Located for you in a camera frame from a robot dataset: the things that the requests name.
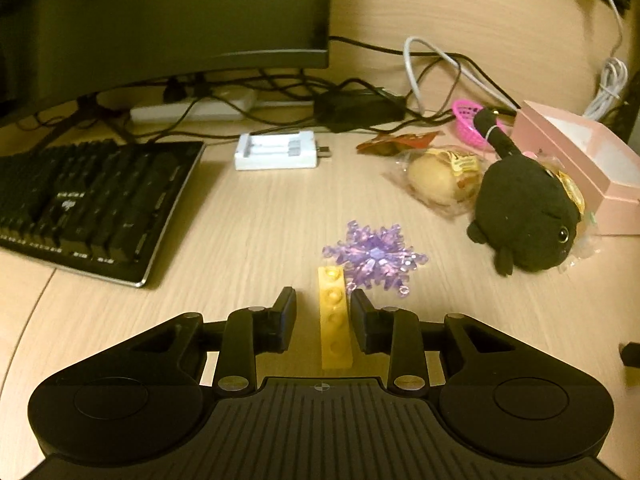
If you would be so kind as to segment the white battery charger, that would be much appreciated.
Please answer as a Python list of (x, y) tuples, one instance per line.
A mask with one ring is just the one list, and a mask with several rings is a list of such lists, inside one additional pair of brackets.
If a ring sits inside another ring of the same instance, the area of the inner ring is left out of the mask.
[(311, 169), (318, 159), (331, 157), (327, 146), (316, 142), (314, 132), (258, 134), (244, 133), (234, 152), (234, 168), (238, 171)]

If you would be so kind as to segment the purple plastic snowflake ornament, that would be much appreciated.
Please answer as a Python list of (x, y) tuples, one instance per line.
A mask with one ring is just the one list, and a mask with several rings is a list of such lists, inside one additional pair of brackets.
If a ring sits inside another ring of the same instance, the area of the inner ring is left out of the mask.
[(400, 298), (410, 294), (410, 273), (428, 261), (427, 255), (406, 245), (399, 224), (372, 229), (355, 220), (342, 240), (322, 248), (322, 256), (343, 267), (349, 292), (382, 286)]

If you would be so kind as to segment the pink plastic toy strainer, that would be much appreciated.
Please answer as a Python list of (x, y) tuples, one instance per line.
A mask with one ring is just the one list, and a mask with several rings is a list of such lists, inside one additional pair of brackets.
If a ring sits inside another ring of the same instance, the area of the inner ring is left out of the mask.
[(473, 119), (483, 107), (477, 102), (458, 99), (451, 105), (456, 120), (456, 133), (460, 141), (483, 152), (490, 152), (492, 147), (474, 126)]

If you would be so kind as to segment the pink open cardboard box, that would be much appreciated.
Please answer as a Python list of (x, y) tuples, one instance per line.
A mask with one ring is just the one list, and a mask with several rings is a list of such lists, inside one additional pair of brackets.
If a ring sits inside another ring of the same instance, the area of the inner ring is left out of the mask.
[(524, 102), (511, 133), (523, 152), (558, 162), (603, 235), (639, 233), (639, 156), (600, 122)]

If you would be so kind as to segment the black plush toy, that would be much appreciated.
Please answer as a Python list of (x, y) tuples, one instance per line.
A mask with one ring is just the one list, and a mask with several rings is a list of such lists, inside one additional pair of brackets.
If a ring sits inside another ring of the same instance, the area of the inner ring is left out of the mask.
[(515, 268), (534, 273), (559, 266), (570, 254), (582, 220), (578, 205), (556, 174), (520, 151), (491, 110), (477, 112), (473, 124), (498, 160), (484, 173), (466, 234), (494, 248), (501, 276)]

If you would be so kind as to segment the black keyboard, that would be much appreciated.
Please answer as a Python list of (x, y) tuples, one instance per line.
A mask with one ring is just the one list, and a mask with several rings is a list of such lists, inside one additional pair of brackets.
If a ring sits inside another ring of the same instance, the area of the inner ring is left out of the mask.
[(56, 146), (1, 159), (1, 246), (143, 286), (201, 142)]

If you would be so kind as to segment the white power strip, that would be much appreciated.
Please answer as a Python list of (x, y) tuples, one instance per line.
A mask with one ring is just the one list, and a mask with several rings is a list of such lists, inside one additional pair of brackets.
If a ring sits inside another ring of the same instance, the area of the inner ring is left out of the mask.
[(202, 99), (194, 104), (194, 98), (175, 103), (142, 102), (130, 115), (136, 124), (164, 124), (176, 122), (185, 112), (188, 122), (213, 122), (214, 120), (241, 120), (243, 112), (267, 108), (310, 106), (307, 101), (263, 100), (259, 92), (244, 87), (227, 87), (217, 91), (218, 99)]

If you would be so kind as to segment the black computer monitor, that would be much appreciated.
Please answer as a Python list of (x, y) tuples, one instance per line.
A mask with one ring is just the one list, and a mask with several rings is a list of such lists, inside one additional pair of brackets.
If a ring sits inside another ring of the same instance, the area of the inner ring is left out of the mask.
[(1, 0), (1, 120), (214, 70), (323, 68), (330, 0)]

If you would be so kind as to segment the orange snack wrapper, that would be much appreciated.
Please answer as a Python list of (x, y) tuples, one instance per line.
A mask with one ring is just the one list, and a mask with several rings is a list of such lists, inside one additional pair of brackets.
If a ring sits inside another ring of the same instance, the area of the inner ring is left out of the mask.
[(424, 150), (442, 134), (441, 131), (424, 133), (380, 133), (375, 138), (356, 146), (358, 154), (395, 156), (403, 151)]

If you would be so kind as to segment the pale bread bun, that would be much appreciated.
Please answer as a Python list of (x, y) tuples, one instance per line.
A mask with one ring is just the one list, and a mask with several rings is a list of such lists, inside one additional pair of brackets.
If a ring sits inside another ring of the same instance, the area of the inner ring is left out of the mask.
[(400, 153), (386, 177), (431, 210), (454, 218), (473, 209), (488, 166), (467, 148), (445, 145)]

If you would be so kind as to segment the yellow toy building brick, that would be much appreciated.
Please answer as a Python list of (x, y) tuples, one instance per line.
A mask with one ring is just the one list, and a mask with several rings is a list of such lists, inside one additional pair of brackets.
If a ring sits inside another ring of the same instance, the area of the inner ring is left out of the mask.
[(321, 362), (324, 370), (352, 367), (347, 294), (343, 268), (318, 269)]

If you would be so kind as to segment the black power adapter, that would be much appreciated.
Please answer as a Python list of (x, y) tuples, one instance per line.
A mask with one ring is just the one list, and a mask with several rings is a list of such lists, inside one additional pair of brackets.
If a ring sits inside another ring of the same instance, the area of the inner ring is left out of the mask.
[(404, 99), (384, 90), (328, 91), (314, 98), (316, 124), (332, 132), (400, 122), (405, 114)]

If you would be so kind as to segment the brown small cake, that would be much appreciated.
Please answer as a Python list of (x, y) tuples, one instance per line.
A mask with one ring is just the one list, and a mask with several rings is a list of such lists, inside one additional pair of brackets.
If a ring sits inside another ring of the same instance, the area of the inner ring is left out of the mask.
[(597, 218), (592, 211), (587, 209), (584, 194), (582, 194), (575, 180), (568, 175), (566, 168), (559, 159), (554, 156), (539, 154), (538, 162), (561, 181), (568, 197), (580, 212), (580, 221), (577, 225), (574, 244), (567, 258), (559, 266), (561, 272), (567, 272), (582, 260), (591, 258), (601, 251), (601, 237)]

